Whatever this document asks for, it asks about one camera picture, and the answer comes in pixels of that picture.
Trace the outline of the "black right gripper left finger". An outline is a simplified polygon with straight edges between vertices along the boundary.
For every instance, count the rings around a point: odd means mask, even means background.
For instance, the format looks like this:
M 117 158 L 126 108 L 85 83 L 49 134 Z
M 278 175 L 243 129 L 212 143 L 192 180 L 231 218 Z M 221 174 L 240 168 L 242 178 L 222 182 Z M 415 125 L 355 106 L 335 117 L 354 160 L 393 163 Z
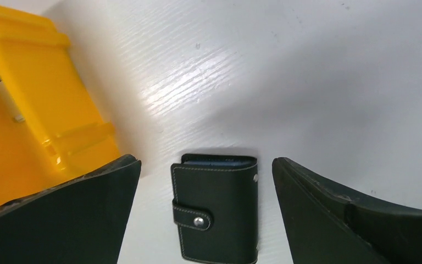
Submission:
M 0 205 L 0 263 L 117 263 L 141 165 L 123 155 Z

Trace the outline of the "black leather card holder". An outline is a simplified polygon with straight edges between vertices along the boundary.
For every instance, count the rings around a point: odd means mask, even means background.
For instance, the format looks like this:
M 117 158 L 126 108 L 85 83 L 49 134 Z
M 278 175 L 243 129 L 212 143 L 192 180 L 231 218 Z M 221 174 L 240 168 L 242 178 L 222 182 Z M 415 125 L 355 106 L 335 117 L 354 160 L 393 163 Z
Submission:
M 258 160 L 187 153 L 171 165 L 181 256 L 199 263 L 258 260 Z

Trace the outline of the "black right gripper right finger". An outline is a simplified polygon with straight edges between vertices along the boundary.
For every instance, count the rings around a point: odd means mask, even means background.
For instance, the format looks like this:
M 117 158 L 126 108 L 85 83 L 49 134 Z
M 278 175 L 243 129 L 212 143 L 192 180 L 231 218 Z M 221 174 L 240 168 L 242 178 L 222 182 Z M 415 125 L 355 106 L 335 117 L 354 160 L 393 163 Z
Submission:
M 273 160 L 294 263 L 422 263 L 422 210 L 325 178 L 286 157 Z

